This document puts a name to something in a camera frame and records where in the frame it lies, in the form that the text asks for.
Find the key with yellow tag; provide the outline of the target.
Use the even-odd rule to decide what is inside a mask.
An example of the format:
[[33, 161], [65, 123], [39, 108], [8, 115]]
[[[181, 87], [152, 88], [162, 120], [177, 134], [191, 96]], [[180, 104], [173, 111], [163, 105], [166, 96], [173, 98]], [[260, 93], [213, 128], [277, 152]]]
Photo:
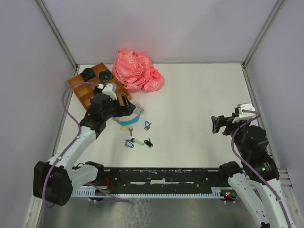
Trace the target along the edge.
[[122, 126], [122, 127], [120, 127], [120, 130], [121, 130], [121, 131], [128, 131], [128, 132], [130, 133], [131, 136], [133, 135], [133, 128], [132, 128], [132, 127], [129, 127], [129, 126]]

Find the key with blue tag upper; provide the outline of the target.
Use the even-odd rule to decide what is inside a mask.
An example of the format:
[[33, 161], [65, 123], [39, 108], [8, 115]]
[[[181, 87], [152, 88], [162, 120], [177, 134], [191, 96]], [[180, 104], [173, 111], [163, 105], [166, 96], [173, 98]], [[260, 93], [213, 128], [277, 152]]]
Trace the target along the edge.
[[145, 130], [149, 130], [150, 127], [151, 127], [151, 123], [148, 122], [148, 121], [145, 121], [145, 127], [144, 127], [144, 129], [145, 129]]

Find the key with black tag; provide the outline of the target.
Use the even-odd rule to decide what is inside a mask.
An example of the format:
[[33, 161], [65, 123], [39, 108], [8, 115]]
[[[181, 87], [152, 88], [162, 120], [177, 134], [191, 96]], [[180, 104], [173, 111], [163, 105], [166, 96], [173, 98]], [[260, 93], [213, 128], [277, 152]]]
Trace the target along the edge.
[[151, 142], [151, 139], [149, 138], [148, 140], [144, 140], [144, 143], [149, 147], [152, 148], [153, 147], [153, 143]]

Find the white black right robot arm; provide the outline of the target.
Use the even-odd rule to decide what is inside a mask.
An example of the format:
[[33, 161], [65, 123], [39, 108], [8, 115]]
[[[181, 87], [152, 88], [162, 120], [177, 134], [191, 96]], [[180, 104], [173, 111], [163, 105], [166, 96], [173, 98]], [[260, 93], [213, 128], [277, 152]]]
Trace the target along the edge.
[[218, 181], [230, 185], [249, 211], [257, 228], [294, 228], [296, 226], [283, 197], [277, 166], [267, 153], [266, 131], [251, 122], [260, 113], [250, 110], [240, 120], [240, 114], [231, 117], [212, 116], [212, 132], [231, 136], [231, 149], [241, 164], [235, 161], [219, 167]]

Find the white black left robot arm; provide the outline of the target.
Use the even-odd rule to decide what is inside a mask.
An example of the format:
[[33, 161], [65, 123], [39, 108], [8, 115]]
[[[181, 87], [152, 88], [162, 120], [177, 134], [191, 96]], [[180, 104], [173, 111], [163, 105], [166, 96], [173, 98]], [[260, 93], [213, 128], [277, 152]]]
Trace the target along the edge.
[[34, 167], [33, 195], [43, 201], [63, 206], [73, 191], [88, 182], [101, 185], [105, 180], [103, 166], [87, 162], [78, 169], [73, 166], [85, 149], [92, 144], [106, 128], [106, 122], [113, 117], [130, 116], [136, 106], [126, 95], [122, 95], [123, 105], [109, 95], [96, 94], [91, 99], [84, 118], [78, 122], [78, 131], [66, 147], [47, 162], [37, 162]]

